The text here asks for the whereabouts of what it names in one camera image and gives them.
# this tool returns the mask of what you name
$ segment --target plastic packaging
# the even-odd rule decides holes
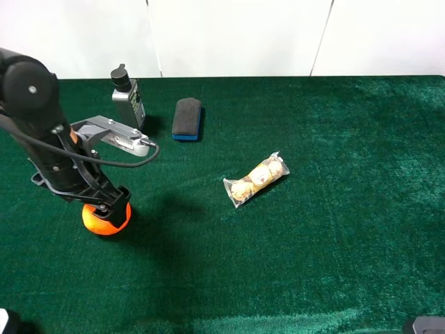
[[[242,179],[223,180],[227,195],[229,195],[235,207],[239,207],[259,190],[278,180],[281,176],[290,173],[278,153],[272,153],[269,158],[263,160],[249,175]]]

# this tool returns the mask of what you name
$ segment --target bottle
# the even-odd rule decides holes
[[[137,81],[129,78],[125,64],[120,64],[111,71],[111,80],[115,86],[113,101],[118,108],[122,123],[141,130],[145,121],[145,110]]]

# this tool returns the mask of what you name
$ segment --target orange ball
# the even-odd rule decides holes
[[[115,228],[109,221],[104,221],[92,214],[95,210],[95,207],[85,204],[82,209],[82,219],[83,224],[89,231],[100,235],[112,235],[122,231],[125,226],[127,226],[131,217],[131,207],[130,204],[127,203],[127,219],[120,228]]]

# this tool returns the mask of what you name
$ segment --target wire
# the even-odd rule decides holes
[[[82,161],[87,161],[87,162],[93,162],[95,164],[99,164],[99,165],[105,165],[105,166],[113,166],[113,167],[121,167],[121,168],[137,168],[137,167],[141,167],[145,164],[148,164],[149,162],[153,161],[159,154],[159,151],[161,150],[160,147],[156,144],[153,143],[152,141],[149,143],[149,146],[151,147],[155,147],[154,153],[149,156],[148,158],[133,163],[133,164],[128,164],[125,162],[119,162],[119,161],[108,161],[108,160],[102,160],[102,159],[96,159],[96,158],[92,158],[92,157],[86,157],[84,155],[80,155],[77,153],[73,153],[73,152],[69,152],[66,150],[63,150],[61,148],[57,148],[56,146],[50,145],[48,143],[45,143],[43,141],[39,141],[38,139],[35,139],[31,136],[28,136],[26,134],[24,134],[21,131],[18,131],[16,129],[13,129],[11,127],[8,127],[7,125],[5,125],[4,123],[0,122],[0,128],[2,128],[3,130],[5,130],[6,132],[9,132],[10,134],[13,134],[14,136],[17,136],[21,139],[23,139],[24,141],[35,145],[35,146],[40,146],[41,148],[44,148],[48,151],[52,151],[55,153],[58,153],[60,155],[63,155],[65,157],[70,157],[70,158],[76,158]]]

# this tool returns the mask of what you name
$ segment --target white backdrop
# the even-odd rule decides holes
[[[0,47],[62,79],[445,74],[445,1],[331,2],[0,0]]]
[[[309,75],[331,0],[152,0],[167,77]]]
[[[314,75],[445,75],[445,1],[335,0]]]
[[[144,0],[0,0],[0,47],[32,56],[61,79],[159,77]]]

